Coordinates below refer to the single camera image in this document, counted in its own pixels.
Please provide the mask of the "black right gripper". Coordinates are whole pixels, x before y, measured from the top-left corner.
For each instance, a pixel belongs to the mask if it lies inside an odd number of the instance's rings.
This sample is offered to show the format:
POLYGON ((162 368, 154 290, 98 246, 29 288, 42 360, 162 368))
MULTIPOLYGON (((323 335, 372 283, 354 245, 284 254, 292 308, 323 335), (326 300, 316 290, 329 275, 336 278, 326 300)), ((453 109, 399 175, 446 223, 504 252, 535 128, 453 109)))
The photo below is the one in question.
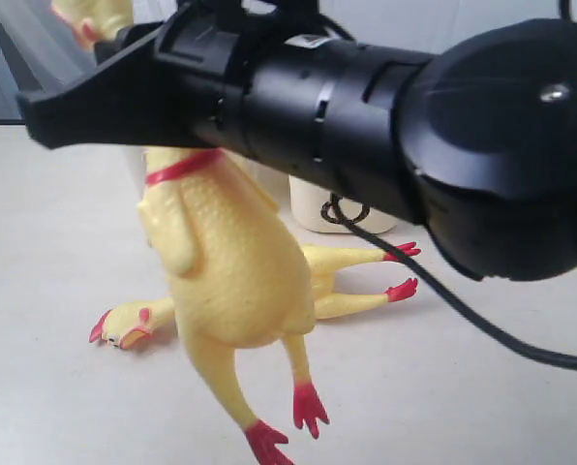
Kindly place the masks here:
POLYGON ((188 132, 411 223, 422 220, 397 127, 424 52, 332 38, 313 3, 252 14, 188 1, 155 59, 183 97, 188 132))

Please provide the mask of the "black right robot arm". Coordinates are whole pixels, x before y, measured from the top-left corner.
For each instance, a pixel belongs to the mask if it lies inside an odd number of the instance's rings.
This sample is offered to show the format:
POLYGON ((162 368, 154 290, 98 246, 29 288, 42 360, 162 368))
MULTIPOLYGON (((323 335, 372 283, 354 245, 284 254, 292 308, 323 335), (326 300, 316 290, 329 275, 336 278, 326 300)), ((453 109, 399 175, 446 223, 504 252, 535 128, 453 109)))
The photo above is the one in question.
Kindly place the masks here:
POLYGON ((535 18, 441 54, 329 35, 314 1, 183 1, 18 98, 30 136, 222 146, 427 229, 461 274, 577 267, 577 22, 535 18))

